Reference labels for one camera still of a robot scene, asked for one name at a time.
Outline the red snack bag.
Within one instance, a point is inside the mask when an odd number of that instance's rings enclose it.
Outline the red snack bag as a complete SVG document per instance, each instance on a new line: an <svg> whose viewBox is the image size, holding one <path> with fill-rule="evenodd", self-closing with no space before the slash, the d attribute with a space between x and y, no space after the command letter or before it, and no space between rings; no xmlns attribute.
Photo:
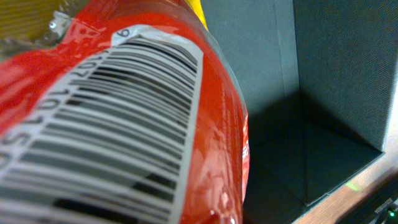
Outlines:
<svg viewBox="0 0 398 224"><path fill-rule="evenodd" d="M242 223L248 113L186 1L56 12L1 62L2 223Z"/></svg>

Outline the yellow snack bag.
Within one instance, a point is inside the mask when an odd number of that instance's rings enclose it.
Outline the yellow snack bag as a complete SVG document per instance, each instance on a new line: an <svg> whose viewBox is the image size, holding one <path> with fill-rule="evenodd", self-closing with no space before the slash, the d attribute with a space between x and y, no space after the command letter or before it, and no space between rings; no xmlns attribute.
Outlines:
<svg viewBox="0 0 398 224"><path fill-rule="evenodd" d="M192 10L194 11L194 13L197 15L197 17L199 18L199 20L201 21L201 23L203 24L203 26L208 29L208 26L206 24L206 19L205 19L205 14L203 12L203 8L201 5L201 1L200 0L185 0L189 6L192 8Z"/></svg>

